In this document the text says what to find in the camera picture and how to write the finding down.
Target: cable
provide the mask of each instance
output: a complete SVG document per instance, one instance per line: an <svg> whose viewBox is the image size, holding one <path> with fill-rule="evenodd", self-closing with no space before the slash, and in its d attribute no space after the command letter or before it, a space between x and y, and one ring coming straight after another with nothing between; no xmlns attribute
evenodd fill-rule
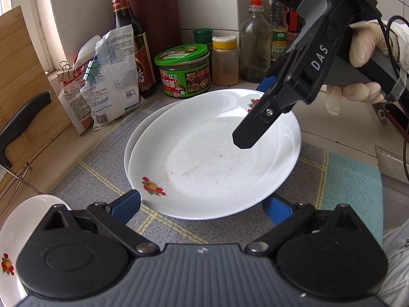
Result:
<svg viewBox="0 0 409 307"><path fill-rule="evenodd" d="M396 77L399 79L400 74L399 74L399 71L397 70L398 69L398 64L397 64L395 58L393 57L392 49L391 49L391 43L390 43L391 26L392 26L392 23L394 21L398 20L398 19L400 19L402 22L404 22L409 27L409 22L406 19L404 19L402 16L399 16L399 15L391 17L389 19L389 21L388 21L388 24L386 25L386 28L385 28L383 22L380 19L378 19L377 21L379 23L379 26L381 27L382 33L383 33L385 41L386 41L386 46L387 46L387 49L388 49L389 57L391 59L393 70L394 70L394 72L396 74ZM409 120L408 120L408 125L406 127L406 132L405 132L405 136L404 136L404 140L403 140L403 155L402 155L403 156L403 170L405 172L406 179L408 179L408 181L409 181L409 172L408 172L408 168L407 168L407 164L406 164L406 145L407 145L408 134L409 134Z"/></svg>

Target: metal bolt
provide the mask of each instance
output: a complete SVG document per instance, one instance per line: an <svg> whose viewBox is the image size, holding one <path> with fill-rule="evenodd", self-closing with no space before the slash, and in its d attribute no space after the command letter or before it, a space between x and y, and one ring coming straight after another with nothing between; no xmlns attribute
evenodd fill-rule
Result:
<svg viewBox="0 0 409 307"><path fill-rule="evenodd" d="M247 247L255 253L263 253L268 249L268 245L264 241L255 241L247 245Z"/></svg>
<svg viewBox="0 0 409 307"><path fill-rule="evenodd" d="M157 246L152 242L142 242L136 246L136 250L142 254L148 254L156 251Z"/></svg>

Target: empty clear bottle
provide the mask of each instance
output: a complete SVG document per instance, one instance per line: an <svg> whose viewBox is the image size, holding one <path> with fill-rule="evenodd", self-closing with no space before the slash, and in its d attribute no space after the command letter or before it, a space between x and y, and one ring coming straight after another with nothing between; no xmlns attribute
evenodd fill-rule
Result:
<svg viewBox="0 0 409 307"><path fill-rule="evenodd" d="M277 60L278 56L287 48L287 13L289 8L278 0L269 0L268 23L273 31L271 44L271 62Z"/></svg>
<svg viewBox="0 0 409 307"><path fill-rule="evenodd" d="M251 0L249 12L239 30L238 71L244 81L259 83L271 64L271 28L263 17L261 0Z"/></svg>

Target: soy sauce bottle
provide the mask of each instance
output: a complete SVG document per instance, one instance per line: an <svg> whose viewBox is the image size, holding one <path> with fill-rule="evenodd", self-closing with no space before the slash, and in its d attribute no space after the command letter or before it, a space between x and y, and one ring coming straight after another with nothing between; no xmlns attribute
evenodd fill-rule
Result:
<svg viewBox="0 0 409 307"><path fill-rule="evenodd" d="M117 28L132 25L139 93L144 98L152 96L156 92L156 79L144 28L132 13L128 0L112 0L112 7Z"/></svg>

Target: white plate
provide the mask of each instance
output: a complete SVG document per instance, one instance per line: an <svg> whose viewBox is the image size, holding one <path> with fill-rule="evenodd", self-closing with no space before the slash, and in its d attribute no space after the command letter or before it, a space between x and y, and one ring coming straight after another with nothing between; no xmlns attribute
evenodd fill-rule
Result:
<svg viewBox="0 0 409 307"><path fill-rule="evenodd" d="M37 227L38 223L54 204L64 204L68 210L70 207L52 195L34 196L21 203L7 218L0 231L0 253L6 266L10 264L13 271L0 271L0 298L5 307L13 307L27 295L17 277L15 269L16 260L28 238Z"/></svg>
<svg viewBox="0 0 409 307"><path fill-rule="evenodd" d="M129 180L153 210L182 219L225 217L268 197L286 180L301 148L293 113L281 115L242 150L232 132L262 92L218 90L158 117L132 151Z"/></svg>
<svg viewBox="0 0 409 307"><path fill-rule="evenodd" d="M128 174L129 159L130 159L130 155L132 153L133 148L135 147L135 144L136 144L137 140L140 138L142 133L146 130L146 128L148 128L150 126L150 124L152 122L154 122L163 113L165 113L166 111L169 111L169 109L171 109L173 106L175 106L178 103L180 103L180 102L177 101L177 102L171 103L171 104L166 105L165 107L162 107L162 108L158 109L157 111L153 112L146 119L144 119L144 121L142 121L138 125L138 127L136 127L136 129L133 131L132 135L130 136L130 138L129 138L127 144L126 144L125 155L123 156L123 166L125 167L125 174L126 174L126 177L128 178L128 180L129 180L129 174Z"/></svg>

